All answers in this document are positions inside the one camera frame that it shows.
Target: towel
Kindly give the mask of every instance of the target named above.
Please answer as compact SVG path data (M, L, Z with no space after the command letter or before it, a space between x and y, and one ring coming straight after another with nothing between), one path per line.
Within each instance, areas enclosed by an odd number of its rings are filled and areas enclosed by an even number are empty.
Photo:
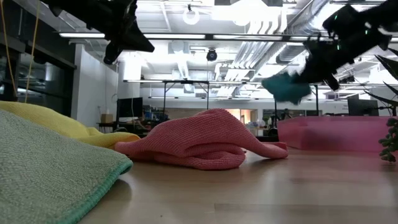
M276 102L291 102L298 105L304 96L311 94L308 83L294 83L293 77L287 72L265 78L261 84L274 95Z
M76 223L131 166L0 110L0 223Z
M238 119L222 109L166 121L146 138L115 145L116 151L131 159L201 170L239 167L245 160L242 148L273 159L285 158L288 154L285 144L261 143Z
M119 141L137 141L139 137L130 133L103 134L96 128L87 128L80 122L43 106L28 103L0 101L0 109L14 113L29 121L49 128L59 134L77 139L93 146L112 149Z

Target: green border trim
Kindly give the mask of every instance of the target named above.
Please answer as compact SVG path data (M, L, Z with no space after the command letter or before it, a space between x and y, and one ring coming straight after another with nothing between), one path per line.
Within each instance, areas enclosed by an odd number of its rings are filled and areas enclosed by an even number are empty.
M132 167L132 161L128 160L119 165L113 172L111 172L105 179L104 183L100 185L94 193L87 199L87 201L80 206L80 208L69 212L69 215L58 223L69 224L80 221L94 206L101 200L102 197L110 190L115 181L121 174L125 174Z

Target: teal cloth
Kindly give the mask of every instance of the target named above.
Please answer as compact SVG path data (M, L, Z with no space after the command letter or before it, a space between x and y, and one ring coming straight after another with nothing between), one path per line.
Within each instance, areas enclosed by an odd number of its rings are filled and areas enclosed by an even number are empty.
M265 78L261 84L274 95L276 102L291 102L298 105L304 96L311 94L309 84L293 83L293 78L287 72Z
M0 110L0 223L76 223L131 166Z

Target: table surface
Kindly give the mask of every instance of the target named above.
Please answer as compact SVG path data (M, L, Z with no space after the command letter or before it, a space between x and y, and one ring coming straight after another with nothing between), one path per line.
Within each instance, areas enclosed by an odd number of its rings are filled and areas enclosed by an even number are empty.
M397 223L398 168L377 154L247 156L224 171L135 162L81 223Z

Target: pink container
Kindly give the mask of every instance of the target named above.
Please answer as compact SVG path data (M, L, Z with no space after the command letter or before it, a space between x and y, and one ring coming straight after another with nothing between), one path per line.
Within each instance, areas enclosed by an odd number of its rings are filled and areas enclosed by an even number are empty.
M278 122L279 141L302 150L380 152L388 134L378 116L298 117Z

